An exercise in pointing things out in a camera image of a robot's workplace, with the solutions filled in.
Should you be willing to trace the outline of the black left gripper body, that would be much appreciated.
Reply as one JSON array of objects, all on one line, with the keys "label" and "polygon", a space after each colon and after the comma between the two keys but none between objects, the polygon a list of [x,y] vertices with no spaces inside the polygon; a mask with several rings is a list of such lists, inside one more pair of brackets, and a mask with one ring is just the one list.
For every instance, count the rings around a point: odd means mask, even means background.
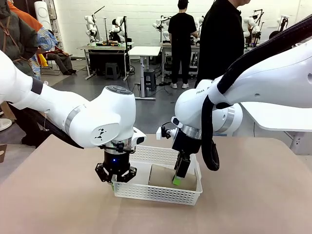
[{"label": "black left gripper body", "polygon": [[109,175],[123,175],[130,169],[129,153],[104,150],[103,169]]}]

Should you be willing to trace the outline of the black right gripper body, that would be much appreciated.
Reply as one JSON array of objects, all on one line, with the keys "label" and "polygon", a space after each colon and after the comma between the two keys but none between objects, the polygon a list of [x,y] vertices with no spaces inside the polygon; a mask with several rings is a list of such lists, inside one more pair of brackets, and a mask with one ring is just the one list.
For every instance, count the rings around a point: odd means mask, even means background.
[{"label": "black right gripper body", "polygon": [[201,139],[187,136],[179,129],[174,137],[172,149],[190,155],[198,153],[200,146]]}]

